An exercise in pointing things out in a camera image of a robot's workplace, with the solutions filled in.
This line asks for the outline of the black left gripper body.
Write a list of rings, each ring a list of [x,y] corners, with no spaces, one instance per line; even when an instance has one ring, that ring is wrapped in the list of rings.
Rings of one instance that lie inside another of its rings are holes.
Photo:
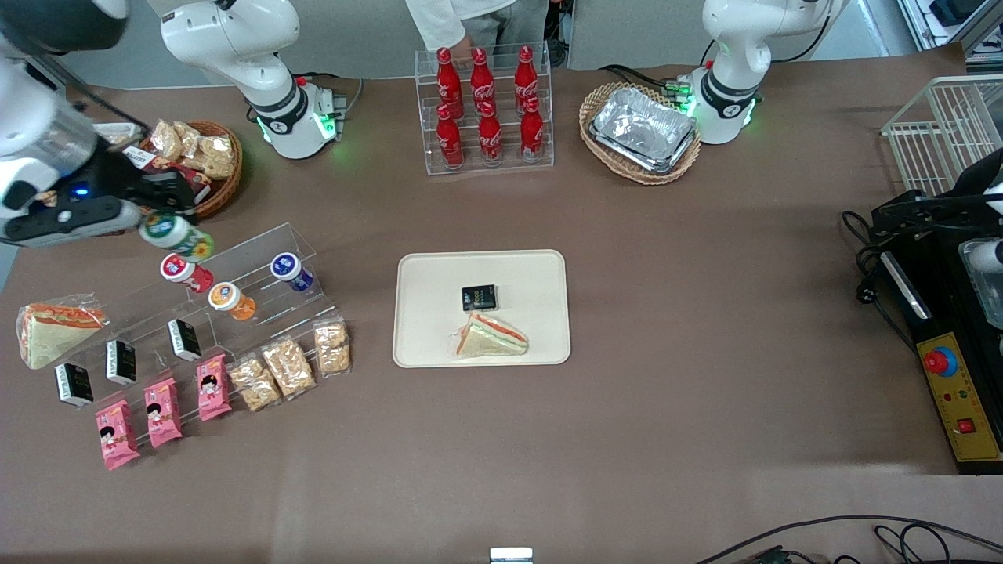
[[[1000,222],[1001,200],[985,202],[984,195],[1001,195],[1002,149],[969,165],[947,193],[948,222]]]

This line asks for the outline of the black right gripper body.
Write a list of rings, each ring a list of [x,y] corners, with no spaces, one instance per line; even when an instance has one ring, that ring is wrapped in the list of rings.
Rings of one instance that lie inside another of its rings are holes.
[[[72,210],[100,208],[119,200],[156,208],[158,192],[132,161],[118,151],[96,151],[72,174]]]

